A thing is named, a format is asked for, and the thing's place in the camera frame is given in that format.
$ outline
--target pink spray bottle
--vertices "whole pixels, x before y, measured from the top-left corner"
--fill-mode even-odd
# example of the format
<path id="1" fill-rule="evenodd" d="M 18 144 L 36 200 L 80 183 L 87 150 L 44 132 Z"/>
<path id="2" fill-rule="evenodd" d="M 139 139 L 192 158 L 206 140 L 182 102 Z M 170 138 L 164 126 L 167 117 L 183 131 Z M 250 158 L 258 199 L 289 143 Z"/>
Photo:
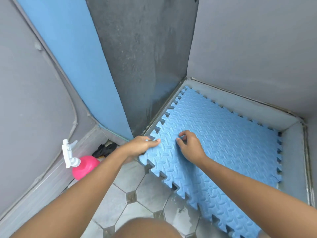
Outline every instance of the pink spray bottle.
<path id="1" fill-rule="evenodd" d="M 61 146 L 63 150 L 66 168 L 73 167 L 72 173 L 76 180 L 80 180 L 90 171 L 92 171 L 100 161 L 93 156 L 83 156 L 80 159 L 73 157 L 72 148 L 77 144 L 77 140 L 68 144 L 68 140 L 64 139 Z"/>

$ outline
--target person's right hand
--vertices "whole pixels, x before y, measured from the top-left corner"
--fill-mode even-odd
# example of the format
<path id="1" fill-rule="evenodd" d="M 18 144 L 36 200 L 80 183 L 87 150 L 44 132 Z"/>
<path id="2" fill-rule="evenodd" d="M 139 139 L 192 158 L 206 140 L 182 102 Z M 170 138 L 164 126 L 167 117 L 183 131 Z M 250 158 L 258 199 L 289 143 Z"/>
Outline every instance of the person's right hand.
<path id="1" fill-rule="evenodd" d="M 183 136 L 183 138 L 182 140 L 180 138 L 177 138 L 176 142 L 179 145 L 183 155 L 187 160 L 198 165 L 199 161 L 206 157 L 200 140 L 196 137 L 196 134 L 190 132 L 189 130 L 180 132 L 179 136 Z"/>

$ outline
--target wall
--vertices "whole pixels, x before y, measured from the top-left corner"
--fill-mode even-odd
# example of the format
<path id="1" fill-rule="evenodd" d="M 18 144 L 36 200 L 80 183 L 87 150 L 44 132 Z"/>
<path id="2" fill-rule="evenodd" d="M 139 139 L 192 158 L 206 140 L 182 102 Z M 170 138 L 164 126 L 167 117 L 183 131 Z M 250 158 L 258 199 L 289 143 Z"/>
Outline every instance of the wall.
<path id="1" fill-rule="evenodd" d="M 317 0 L 201 0 L 187 76 L 304 117 L 317 111 Z"/>
<path id="2" fill-rule="evenodd" d="M 132 139 L 85 0 L 18 0 L 93 116 Z"/>
<path id="3" fill-rule="evenodd" d="M 46 52 L 9 0 L 0 0 L 0 215 L 49 166 L 68 138 L 74 112 Z M 80 140 L 95 125 L 67 85 Z"/>
<path id="4" fill-rule="evenodd" d="M 310 165 L 312 169 L 315 204 L 317 205 L 317 113 L 307 120 Z"/>
<path id="5" fill-rule="evenodd" d="M 87 0 L 134 136 L 186 75 L 198 3 Z"/>

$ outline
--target textured mat surface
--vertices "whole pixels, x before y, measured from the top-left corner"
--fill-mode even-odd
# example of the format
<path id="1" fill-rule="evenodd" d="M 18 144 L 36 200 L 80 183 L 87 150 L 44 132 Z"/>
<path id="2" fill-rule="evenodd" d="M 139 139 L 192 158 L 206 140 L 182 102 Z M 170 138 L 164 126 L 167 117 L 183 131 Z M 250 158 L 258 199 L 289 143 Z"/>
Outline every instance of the textured mat surface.
<path id="1" fill-rule="evenodd" d="M 167 177 L 165 184 L 176 184 L 177 194 L 184 199 L 186 193 L 188 203 L 196 209 L 199 204 L 202 215 L 210 221 L 217 220 L 221 230 L 226 231 L 229 226 L 234 229 L 234 238 L 255 238 L 260 228 L 206 174 L 184 158 L 176 138 L 182 130 L 189 129 L 200 139 L 208 157 L 275 188 L 281 180 L 277 171 L 282 170 L 278 163 L 278 131 L 221 108 L 188 87 L 174 103 L 168 109 L 169 116 L 164 114 L 151 133 L 161 139 L 161 144 L 140 156 L 140 161 L 144 165 L 147 161 L 152 163 L 154 174 L 159 176 L 162 172 Z"/>

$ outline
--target pink bottle body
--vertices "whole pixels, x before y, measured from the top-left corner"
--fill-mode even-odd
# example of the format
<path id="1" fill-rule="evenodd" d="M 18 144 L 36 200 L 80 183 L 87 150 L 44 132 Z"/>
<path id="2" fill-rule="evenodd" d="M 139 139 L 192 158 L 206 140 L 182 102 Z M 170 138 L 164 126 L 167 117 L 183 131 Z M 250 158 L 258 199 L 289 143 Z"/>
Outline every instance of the pink bottle body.
<path id="1" fill-rule="evenodd" d="M 83 156 L 80 158 L 80 164 L 72 170 L 73 176 L 76 180 L 85 177 L 90 171 L 96 168 L 100 161 L 93 156 Z"/>

